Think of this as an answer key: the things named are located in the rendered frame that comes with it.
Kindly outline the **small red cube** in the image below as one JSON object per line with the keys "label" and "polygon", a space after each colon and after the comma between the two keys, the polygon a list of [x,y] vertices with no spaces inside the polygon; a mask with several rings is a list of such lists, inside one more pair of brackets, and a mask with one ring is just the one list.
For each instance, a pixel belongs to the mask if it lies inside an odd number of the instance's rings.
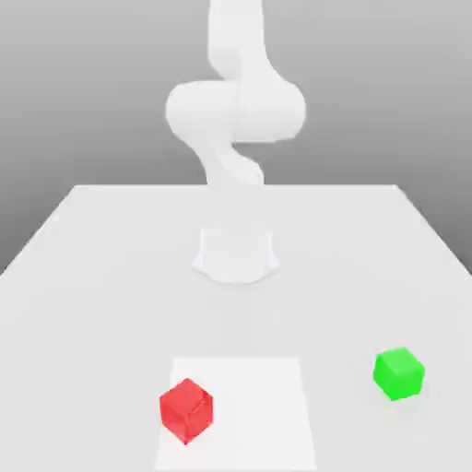
{"label": "small red cube", "polygon": [[163,426],[188,444],[213,423],[213,396],[186,378],[159,397]]}

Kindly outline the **small green cube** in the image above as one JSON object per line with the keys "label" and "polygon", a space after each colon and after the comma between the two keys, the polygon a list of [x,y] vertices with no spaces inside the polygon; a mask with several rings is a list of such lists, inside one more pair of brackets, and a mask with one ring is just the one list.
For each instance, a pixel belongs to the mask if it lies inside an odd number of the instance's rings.
{"label": "small green cube", "polygon": [[424,376],[424,365],[405,347],[376,355],[372,379],[391,401],[418,395]]}

